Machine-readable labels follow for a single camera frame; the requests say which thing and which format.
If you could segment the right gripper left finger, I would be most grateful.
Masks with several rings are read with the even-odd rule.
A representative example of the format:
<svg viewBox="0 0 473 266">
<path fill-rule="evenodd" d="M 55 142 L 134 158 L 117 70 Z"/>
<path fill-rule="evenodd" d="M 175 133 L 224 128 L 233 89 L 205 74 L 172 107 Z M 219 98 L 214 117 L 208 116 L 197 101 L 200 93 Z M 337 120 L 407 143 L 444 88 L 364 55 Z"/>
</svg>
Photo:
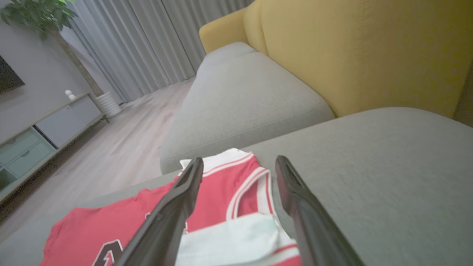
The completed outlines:
<svg viewBox="0 0 473 266">
<path fill-rule="evenodd" d="M 191 160 L 125 247 L 116 266 L 174 266 L 186 221 L 194 212 L 203 159 Z"/>
</svg>

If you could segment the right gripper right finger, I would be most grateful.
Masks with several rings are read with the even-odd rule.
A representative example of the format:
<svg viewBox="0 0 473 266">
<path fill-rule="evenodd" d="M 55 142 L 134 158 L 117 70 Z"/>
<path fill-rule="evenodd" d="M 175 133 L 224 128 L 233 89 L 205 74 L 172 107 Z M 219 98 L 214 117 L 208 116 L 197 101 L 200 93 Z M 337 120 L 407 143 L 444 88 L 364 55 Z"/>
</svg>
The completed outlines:
<svg viewBox="0 0 473 266">
<path fill-rule="evenodd" d="M 282 207 L 294 223 L 301 264 L 363 266 L 360 256 L 290 160 L 279 155 L 275 170 Z"/>
</svg>

